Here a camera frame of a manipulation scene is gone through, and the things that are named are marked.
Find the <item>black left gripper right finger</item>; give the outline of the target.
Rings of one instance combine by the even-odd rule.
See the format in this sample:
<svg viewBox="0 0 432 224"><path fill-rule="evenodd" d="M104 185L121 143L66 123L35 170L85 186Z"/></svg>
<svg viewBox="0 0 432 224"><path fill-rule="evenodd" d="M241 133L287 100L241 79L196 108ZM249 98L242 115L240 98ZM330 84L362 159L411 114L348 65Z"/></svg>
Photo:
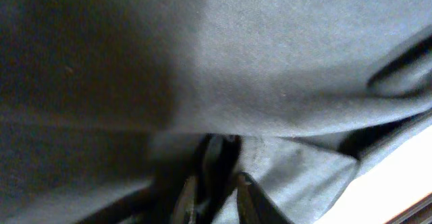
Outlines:
<svg viewBox="0 0 432 224"><path fill-rule="evenodd" d="M293 224L268 198L251 175L237 176L236 204L240 224Z"/></svg>

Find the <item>black t-shirt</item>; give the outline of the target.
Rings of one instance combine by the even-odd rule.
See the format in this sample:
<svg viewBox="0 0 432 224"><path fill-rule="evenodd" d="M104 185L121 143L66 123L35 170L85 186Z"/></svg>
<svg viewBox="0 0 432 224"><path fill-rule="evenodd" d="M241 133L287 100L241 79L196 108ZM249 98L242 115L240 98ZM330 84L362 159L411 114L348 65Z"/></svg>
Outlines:
<svg viewBox="0 0 432 224"><path fill-rule="evenodd" d="M313 223L431 125L431 0L1 0L1 222Z"/></svg>

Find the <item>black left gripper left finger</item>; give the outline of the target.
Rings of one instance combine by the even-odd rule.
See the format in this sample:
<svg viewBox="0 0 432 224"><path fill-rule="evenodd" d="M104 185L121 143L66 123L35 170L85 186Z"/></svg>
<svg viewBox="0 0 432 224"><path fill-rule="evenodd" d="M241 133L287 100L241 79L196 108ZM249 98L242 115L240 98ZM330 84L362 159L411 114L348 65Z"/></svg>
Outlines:
<svg viewBox="0 0 432 224"><path fill-rule="evenodd" d="M174 206L171 224L196 224L198 180L195 175L188 177Z"/></svg>

